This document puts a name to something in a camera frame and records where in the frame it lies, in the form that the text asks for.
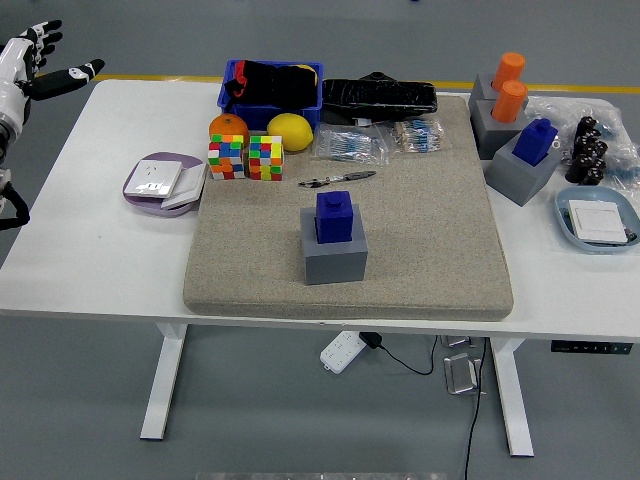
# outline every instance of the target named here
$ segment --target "robotic arm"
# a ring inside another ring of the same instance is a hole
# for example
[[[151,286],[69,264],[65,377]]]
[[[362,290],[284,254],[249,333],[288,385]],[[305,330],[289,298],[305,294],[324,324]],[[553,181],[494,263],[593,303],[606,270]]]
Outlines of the robotic arm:
[[[62,38],[56,32],[60,20],[35,25],[9,40],[0,53],[0,164],[8,148],[20,137],[29,119],[31,100],[46,100],[83,87],[104,67],[96,59],[78,67],[38,75],[55,42]],[[0,230],[26,224],[29,214],[26,204],[11,186],[11,172],[0,169],[0,212],[8,199],[16,207],[16,219],[0,220]]]

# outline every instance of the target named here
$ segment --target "blue plastic crate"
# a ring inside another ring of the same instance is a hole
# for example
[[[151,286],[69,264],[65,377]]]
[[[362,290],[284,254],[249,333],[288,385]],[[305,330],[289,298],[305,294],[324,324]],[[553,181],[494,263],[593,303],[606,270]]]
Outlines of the blue plastic crate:
[[[240,62],[240,59],[229,60],[227,62],[227,69],[224,72],[224,80],[223,87],[220,90],[220,95],[218,96],[218,106],[225,111],[225,107],[229,103],[231,97],[224,89],[224,84],[233,79],[233,72],[236,67],[236,63]],[[276,67],[281,67],[283,65],[309,65],[313,68],[318,74],[318,103],[315,107],[303,108],[302,110],[289,110],[282,109],[278,107],[274,107],[273,105],[250,105],[250,104],[240,104],[236,103],[231,106],[229,113],[233,113],[242,118],[249,130],[266,130],[267,124],[271,121],[273,117],[276,115],[280,115],[281,113],[296,113],[298,115],[303,116],[311,125],[311,128],[314,129],[316,124],[320,121],[320,111],[322,110],[322,79],[324,78],[324,66],[321,63],[313,63],[313,62],[269,62],[263,60],[255,60],[259,63],[264,63],[265,65],[274,65]]]

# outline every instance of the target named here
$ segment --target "gray block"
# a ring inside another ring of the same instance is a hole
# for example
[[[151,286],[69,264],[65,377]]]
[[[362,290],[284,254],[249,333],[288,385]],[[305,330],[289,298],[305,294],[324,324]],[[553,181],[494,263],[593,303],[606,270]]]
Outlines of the gray block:
[[[494,77],[495,75],[492,73],[479,73],[476,75],[476,81],[473,83],[473,89],[469,97],[469,111],[471,111],[472,106],[474,106],[478,100],[491,100],[495,102],[498,99],[499,92],[496,92],[491,86]],[[528,101],[529,97],[524,99],[522,108],[526,108]]]
[[[471,126],[480,160],[491,160],[500,148],[529,124],[524,109],[520,110],[515,121],[511,123],[496,121],[491,116],[495,103],[490,100],[478,100],[471,109]]]
[[[315,216],[316,209],[313,207],[300,209],[300,234],[307,285],[363,280],[369,249],[358,205],[353,205],[350,242],[318,243]]]
[[[491,188],[522,207],[547,184],[562,161],[562,154],[551,148],[540,163],[531,166],[512,153],[519,138],[518,134],[496,152],[485,172],[485,180]]]

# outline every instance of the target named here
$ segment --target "light blue tray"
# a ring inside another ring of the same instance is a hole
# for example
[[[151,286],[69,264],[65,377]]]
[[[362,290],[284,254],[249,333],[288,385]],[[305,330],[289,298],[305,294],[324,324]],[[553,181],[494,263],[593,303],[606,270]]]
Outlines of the light blue tray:
[[[625,227],[637,235],[637,237],[624,245],[597,244],[583,242],[573,233],[573,225],[569,217],[569,200],[595,200],[600,202],[614,202],[618,206],[620,218]],[[623,252],[640,243],[640,219],[634,208],[623,195],[607,187],[570,187],[556,195],[556,218],[560,222],[560,228],[571,243],[588,252]]]

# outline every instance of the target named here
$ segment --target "plug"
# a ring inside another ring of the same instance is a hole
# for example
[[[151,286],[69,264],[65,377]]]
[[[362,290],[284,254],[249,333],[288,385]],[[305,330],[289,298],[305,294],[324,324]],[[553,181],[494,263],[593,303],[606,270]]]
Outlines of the plug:
[[[382,335],[377,332],[360,332],[358,336],[371,349],[382,347]]]

